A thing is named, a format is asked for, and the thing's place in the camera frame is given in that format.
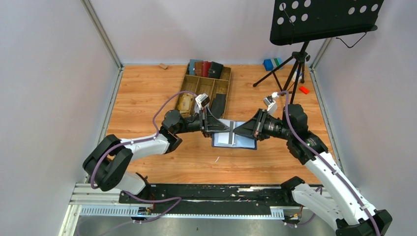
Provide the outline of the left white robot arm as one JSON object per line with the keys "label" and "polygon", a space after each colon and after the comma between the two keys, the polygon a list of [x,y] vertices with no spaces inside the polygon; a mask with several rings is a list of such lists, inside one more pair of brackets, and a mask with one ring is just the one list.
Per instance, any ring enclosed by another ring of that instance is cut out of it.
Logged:
{"label": "left white robot arm", "polygon": [[119,139],[114,134],[106,136],[82,167],[90,175],[94,189],[109,191],[116,188],[138,195],[147,183],[141,175],[127,171],[131,161],[173,152],[182,142],[178,134],[200,131],[204,137],[210,137],[229,130],[207,107],[186,118],[178,110],[170,110],[153,135],[138,139]]}

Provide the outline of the dark blue card holder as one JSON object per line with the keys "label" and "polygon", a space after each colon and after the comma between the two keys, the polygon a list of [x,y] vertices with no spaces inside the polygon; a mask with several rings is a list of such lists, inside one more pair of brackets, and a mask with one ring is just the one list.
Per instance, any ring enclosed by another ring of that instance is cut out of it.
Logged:
{"label": "dark blue card holder", "polygon": [[233,129],[244,124],[244,121],[233,121],[220,119],[230,128],[229,132],[214,133],[211,137],[211,146],[214,148],[240,148],[257,150],[257,141],[242,135],[236,134]]}

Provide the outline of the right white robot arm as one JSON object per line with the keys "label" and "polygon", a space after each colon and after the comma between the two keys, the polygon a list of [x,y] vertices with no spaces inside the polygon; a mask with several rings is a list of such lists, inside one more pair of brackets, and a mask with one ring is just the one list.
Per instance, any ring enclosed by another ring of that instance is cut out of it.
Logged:
{"label": "right white robot arm", "polygon": [[274,118],[265,109],[236,127],[233,132],[262,141],[266,137],[286,140],[290,154],[320,180],[330,194],[327,199],[299,177],[281,184],[288,198],[310,209],[329,224],[338,236],[384,236],[392,223],[385,209],[378,210],[366,200],[335,163],[324,142],[308,129],[308,116],[300,104],[283,108]]}

